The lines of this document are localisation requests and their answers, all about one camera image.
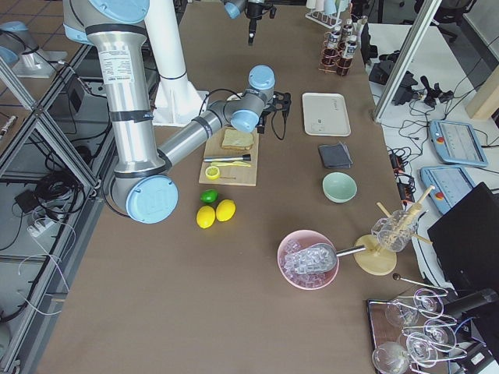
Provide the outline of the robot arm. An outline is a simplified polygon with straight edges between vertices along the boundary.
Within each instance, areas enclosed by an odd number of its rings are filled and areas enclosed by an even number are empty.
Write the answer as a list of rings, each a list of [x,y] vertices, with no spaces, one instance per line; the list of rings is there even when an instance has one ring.
[[[231,19],[236,19],[242,14],[249,20],[248,45],[252,46],[256,33],[257,22],[262,20],[263,16],[269,13],[273,19],[277,8],[272,2],[264,0],[228,0],[223,1],[225,11]]]
[[[170,1],[66,1],[66,36],[95,46],[119,161],[111,197],[155,224],[178,202],[168,171],[225,125],[252,132],[274,101],[274,72],[253,67],[234,101],[203,105],[188,80]]]

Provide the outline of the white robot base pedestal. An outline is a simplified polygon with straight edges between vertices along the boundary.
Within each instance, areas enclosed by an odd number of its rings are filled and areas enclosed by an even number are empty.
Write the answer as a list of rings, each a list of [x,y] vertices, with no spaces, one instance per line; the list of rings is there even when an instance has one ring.
[[[153,124],[184,127],[199,114],[207,92],[189,81],[173,2],[150,1],[144,21],[160,77]]]

